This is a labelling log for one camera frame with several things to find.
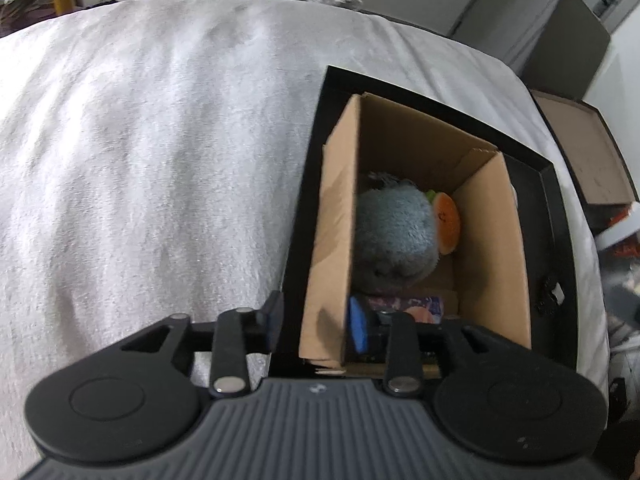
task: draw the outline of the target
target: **orange fruit plush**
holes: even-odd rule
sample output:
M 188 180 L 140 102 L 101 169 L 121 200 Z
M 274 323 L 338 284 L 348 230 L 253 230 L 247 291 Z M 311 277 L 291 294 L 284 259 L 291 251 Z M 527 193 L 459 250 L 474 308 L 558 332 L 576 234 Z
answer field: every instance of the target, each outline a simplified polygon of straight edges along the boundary
M 438 229 L 440 254 L 451 254 L 460 241 L 460 215 L 453 199 L 446 193 L 437 193 L 431 203 Z

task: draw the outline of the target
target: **green object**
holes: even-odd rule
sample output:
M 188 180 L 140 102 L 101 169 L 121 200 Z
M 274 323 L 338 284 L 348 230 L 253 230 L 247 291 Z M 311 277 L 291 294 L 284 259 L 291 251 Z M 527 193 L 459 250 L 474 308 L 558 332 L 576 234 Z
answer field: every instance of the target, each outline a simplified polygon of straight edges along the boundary
M 425 191 L 424 195 L 425 197 L 427 197 L 427 200 L 431 203 L 433 202 L 433 199 L 436 198 L 437 193 L 433 189 L 430 189 L 428 191 Z

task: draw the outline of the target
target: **blue object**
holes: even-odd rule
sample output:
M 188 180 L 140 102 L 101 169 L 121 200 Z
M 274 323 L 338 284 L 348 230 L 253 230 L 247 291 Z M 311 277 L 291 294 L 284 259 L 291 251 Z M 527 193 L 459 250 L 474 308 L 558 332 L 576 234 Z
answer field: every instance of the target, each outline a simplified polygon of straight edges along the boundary
M 349 329 L 351 339 L 358 354 L 366 354 L 369 349 L 367 339 L 367 316 L 356 297 L 349 298 Z

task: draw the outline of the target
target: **gray ribbed surface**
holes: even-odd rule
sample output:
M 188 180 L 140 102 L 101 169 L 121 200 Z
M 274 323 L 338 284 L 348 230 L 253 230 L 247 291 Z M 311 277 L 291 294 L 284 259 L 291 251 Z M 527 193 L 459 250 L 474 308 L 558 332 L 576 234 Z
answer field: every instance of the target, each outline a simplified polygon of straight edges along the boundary
M 314 386 L 324 384 L 321 393 Z M 28 480 L 601 479 L 581 459 L 527 470 L 454 446 L 416 401 L 369 380 L 265 380 L 252 395 L 219 400 L 187 440 L 141 463 L 96 470 L 45 460 Z

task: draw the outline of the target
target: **white bedsheet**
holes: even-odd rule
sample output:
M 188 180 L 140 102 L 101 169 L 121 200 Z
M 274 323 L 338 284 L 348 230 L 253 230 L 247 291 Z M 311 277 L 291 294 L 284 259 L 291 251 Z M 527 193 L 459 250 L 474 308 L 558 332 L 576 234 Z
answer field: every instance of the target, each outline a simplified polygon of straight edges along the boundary
M 500 61 L 377 16 L 279 0 L 140 0 L 0 40 L 0 478 L 37 459 L 43 376 L 172 312 L 278 286 L 324 70 L 458 108 L 552 160 L 578 283 L 578 371 L 606 391 L 593 239 L 527 90 Z

